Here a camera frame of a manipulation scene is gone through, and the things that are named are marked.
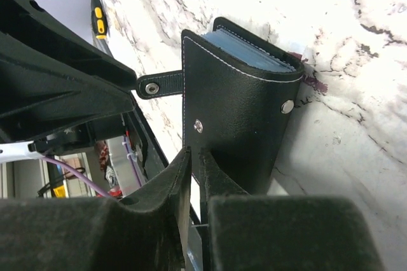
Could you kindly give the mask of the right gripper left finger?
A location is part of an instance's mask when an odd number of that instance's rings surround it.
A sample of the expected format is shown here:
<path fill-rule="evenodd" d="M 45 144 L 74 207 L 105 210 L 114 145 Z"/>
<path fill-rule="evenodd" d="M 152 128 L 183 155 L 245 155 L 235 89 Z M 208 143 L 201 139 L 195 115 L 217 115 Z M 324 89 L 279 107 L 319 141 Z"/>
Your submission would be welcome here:
<path fill-rule="evenodd" d="M 191 150 L 133 194 L 3 199 L 2 270 L 182 270 Z"/>

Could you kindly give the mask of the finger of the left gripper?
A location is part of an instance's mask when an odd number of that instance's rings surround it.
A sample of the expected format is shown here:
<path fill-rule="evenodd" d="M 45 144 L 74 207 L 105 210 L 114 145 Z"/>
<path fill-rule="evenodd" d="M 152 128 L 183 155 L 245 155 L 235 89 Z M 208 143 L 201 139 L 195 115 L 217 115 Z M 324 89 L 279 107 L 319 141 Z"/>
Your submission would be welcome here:
<path fill-rule="evenodd" d="M 132 69 L 40 8 L 1 0 L 1 142 L 45 137 L 133 110 Z"/>

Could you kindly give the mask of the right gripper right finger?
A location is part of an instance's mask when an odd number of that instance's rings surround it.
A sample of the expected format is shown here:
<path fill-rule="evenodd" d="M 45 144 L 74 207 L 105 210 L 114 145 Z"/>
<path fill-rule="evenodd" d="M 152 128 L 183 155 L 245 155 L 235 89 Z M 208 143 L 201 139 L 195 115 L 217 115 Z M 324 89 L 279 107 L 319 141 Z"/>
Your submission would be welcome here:
<path fill-rule="evenodd" d="M 344 197 L 251 195 L 199 154 L 205 270 L 383 270 L 361 211 Z"/>

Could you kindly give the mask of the black card holder wallet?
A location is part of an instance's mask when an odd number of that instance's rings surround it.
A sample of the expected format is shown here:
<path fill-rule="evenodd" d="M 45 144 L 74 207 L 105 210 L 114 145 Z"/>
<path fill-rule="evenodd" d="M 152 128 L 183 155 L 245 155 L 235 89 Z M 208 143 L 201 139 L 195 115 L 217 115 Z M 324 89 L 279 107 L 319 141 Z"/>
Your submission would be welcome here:
<path fill-rule="evenodd" d="M 181 63 L 178 71 L 141 76 L 138 96 L 182 96 L 183 144 L 195 177 L 205 149 L 245 191 L 265 193 L 303 63 L 224 17 L 207 34 L 182 31 Z"/>

